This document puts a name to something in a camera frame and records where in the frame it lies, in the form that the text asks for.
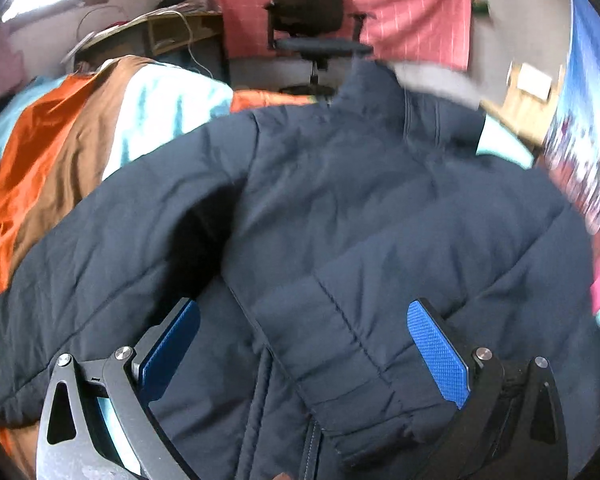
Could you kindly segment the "blue patterned hanging curtain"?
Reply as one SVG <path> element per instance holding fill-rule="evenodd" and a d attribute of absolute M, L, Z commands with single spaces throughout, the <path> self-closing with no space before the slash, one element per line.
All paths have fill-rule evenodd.
<path fill-rule="evenodd" d="M 588 0 L 571 0 L 565 77 L 544 155 L 592 240 L 593 313 L 600 326 L 600 14 Z"/>

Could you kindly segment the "light wooden chair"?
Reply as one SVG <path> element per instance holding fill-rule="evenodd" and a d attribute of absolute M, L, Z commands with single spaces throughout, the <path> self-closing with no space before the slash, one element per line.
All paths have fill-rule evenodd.
<path fill-rule="evenodd" d="M 538 150 L 544 146 L 548 130 L 554 119 L 558 98 L 566 76 L 565 66 L 559 66 L 558 76 L 553 79 L 547 102 L 539 101 L 516 88 L 519 67 L 522 63 L 511 62 L 506 78 L 506 93 L 502 104 L 489 99 L 480 100 L 480 107 L 523 144 Z"/>

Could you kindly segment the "white paper on chair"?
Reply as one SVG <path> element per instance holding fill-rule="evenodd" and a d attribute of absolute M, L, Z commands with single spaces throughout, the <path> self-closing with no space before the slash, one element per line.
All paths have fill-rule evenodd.
<path fill-rule="evenodd" d="M 530 94 L 535 99 L 547 102 L 552 90 L 553 78 L 538 70 L 536 67 L 522 63 L 519 67 L 516 88 L 524 93 Z"/>

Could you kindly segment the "wooden desk with shelf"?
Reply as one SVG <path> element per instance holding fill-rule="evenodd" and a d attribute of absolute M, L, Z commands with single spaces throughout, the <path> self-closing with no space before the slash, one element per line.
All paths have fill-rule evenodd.
<path fill-rule="evenodd" d="M 148 12 L 101 32 L 90 32 L 66 54 L 68 73 L 89 72 L 125 55 L 178 64 L 230 83 L 223 15 L 192 4 Z"/>

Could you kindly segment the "black office chair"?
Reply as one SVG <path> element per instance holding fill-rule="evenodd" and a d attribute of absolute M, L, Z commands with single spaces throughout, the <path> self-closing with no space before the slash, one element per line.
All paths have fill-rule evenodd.
<path fill-rule="evenodd" d="M 299 55 L 311 63 L 306 84 L 279 90 L 288 96 L 329 98 L 336 90 L 321 84 L 318 76 L 328 70 L 328 62 L 332 58 L 367 58 L 374 53 L 372 46 L 361 41 L 363 26 L 373 14 L 347 14 L 344 0 L 271 0 L 264 10 L 268 14 L 268 48 L 276 53 Z M 346 17 L 354 21 L 351 37 L 337 37 Z"/>

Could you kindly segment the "pink checked wall cloth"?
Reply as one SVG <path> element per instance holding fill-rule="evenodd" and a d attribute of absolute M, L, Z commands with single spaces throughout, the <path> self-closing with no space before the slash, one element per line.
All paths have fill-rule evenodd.
<path fill-rule="evenodd" d="M 270 0 L 215 0 L 225 26 L 230 58 L 271 56 L 263 9 Z M 343 0 L 344 13 L 370 13 L 361 40 L 376 58 L 434 63 L 467 70 L 471 0 Z"/>

